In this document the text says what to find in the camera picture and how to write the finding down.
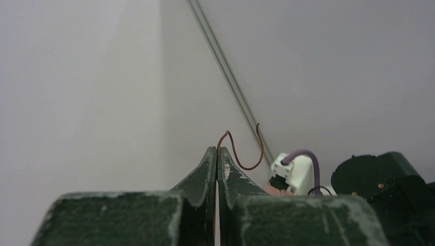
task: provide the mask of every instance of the thin curved wire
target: thin curved wire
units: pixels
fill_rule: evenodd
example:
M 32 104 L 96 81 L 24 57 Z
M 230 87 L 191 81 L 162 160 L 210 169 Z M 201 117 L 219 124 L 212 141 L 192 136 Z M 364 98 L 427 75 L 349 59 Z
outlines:
M 235 160 L 237 161 L 237 164 L 243 170 L 250 171 L 250 170 L 255 169 L 256 167 L 258 167 L 260 165 L 261 160 L 263 159 L 263 155 L 264 155 L 264 146 L 263 146 L 263 141 L 261 140 L 261 137 L 260 137 L 259 125 L 260 125 L 260 123 L 257 123 L 256 133 L 257 133 L 257 137 L 259 138 L 259 141 L 260 141 L 261 155 L 260 155 L 260 159 L 258 160 L 257 164 L 255 164 L 253 167 L 247 168 L 247 167 L 242 166 L 242 164 L 240 164 L 239 158 L 237 157 L 237 153 L 235 152 L 234 140 L 232 139 L 230 131 L 226 131 L 225 134 L 221 137 L 221 139 L 219 139 L 219 142 L 217 143 L 216 151 L 219 153 L 219 148 L 221 147 L 222 141 L 228 135 L 228 136 L 230 136 L 232 152 L 234 153 L 234 157 L 235 157 Z

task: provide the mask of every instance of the black device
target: black device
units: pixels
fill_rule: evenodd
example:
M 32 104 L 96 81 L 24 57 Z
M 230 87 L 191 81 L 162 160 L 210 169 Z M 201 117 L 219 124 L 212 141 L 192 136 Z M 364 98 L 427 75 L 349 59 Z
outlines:
M 358 195 L 372 206 L 391 245 L 435 245 L 434 185 L 401 153 L 352 156 L 331 184 L 338 195 Z

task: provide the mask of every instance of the ceiling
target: ceiling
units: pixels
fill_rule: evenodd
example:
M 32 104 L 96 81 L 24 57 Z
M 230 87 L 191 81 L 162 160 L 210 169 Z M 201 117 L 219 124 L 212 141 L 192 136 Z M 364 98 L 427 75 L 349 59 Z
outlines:
M 435 179 L 435 2 L 200 0 L 273 153 L 308 148 L 323 181 L 400 151 Z

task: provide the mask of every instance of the gray strip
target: gray strip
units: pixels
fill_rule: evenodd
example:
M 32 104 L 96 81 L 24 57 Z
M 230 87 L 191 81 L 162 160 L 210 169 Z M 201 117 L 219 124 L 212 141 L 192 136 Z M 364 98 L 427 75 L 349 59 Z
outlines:
M 210 24 L 208 23 L 199 2 L 197 0 L 186 0 L 186 1 L 191 8 L 193 15 L 196 21 L 198 22 L 203 35 L 207 39 L 207 43 L 211 51 L 213 52 L 213 56 L 216 59 L 223 75 L 225 76 L 225 80 L 227 81 L 229 87 L 231 88 L 235 100 L 237 101 L 237 104 L 240 110 L 242 111 L 245 120 L 248 123 L 249 129 L 251 130 L 252 134 L 255 136 L 255 139 L 257 140 L 257 143 L 260 146 L 260 142 L 256 137 L 256 131 L 255 131 L 257 121 L 255 120 L 252 111 L 249 108 L 248 102 L 242 93 L 239 83 L 235 78 L 235 75 L 228 63 L 227 58 L 224 55 L 224 52 L 222 51 L 221 46 L 218 43 L 218 40 L 216 39 L 216 36 L 211 30 Z M 270 164 L 273 162 L 272 154 L 261 132 L 260 135 L 263 140 L 263 146 L 264 146 L 264 160 L 270 166 Z

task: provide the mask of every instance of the white wall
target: white wall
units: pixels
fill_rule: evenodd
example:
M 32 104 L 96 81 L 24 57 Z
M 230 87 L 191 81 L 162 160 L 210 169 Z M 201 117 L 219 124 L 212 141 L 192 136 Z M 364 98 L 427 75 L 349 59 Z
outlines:
M 402 152 L 435 179 L 435 1 L 200 0 L 272 150 Z
M 171 188 L 227 129 L 256 162 L 185 2 L 2 1 L 0 32 L 0 245 L 63 193 Z

